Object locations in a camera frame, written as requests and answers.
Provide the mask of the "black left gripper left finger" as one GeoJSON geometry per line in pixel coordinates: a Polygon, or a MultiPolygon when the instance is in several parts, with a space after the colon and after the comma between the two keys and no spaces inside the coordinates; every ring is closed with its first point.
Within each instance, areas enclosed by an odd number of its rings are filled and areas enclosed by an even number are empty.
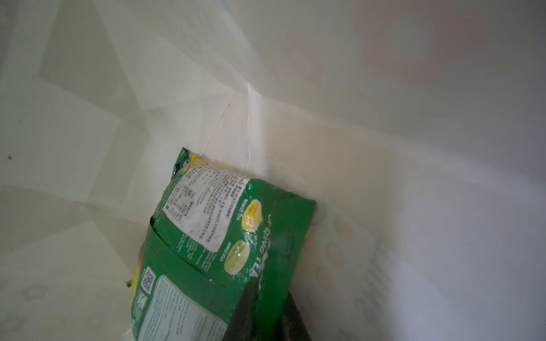
{"type": "Polygon", "coordinates": [[[227,325],[222,341],[254,340],[254,314],[258,297],[259,280],[248,281],[238,301],[232,319],[227,325]]]}

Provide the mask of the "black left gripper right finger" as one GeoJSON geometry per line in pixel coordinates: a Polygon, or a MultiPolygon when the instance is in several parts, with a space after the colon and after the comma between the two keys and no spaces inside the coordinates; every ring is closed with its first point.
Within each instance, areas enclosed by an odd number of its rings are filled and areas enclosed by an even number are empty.
{"type": "Polygon", "coordinates": [[[288,295],[275,329],[276,341],[311,341],[301,314],[291,294],[288,295]]]}

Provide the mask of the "green snack pack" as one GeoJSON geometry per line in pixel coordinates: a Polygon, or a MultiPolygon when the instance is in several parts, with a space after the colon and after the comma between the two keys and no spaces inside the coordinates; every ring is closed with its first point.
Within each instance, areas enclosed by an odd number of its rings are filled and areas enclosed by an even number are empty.
{"type": "Polygon", "coordinates": [[[135,340],[222,340],[251,279],[254,340],[275,340],[317,204],[183,149],[132,279],[135,340]]]}

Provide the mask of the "white printed paper bag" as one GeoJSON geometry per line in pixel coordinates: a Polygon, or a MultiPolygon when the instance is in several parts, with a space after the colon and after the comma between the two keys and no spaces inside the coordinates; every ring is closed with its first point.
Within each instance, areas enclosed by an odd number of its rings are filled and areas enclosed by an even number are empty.
{"type": "Polygon", "coordinates": [[[1,339],[132,339],[183,148],[317,202],[311,339],[545,339],[544,1],[3,1],[1,339]]]}

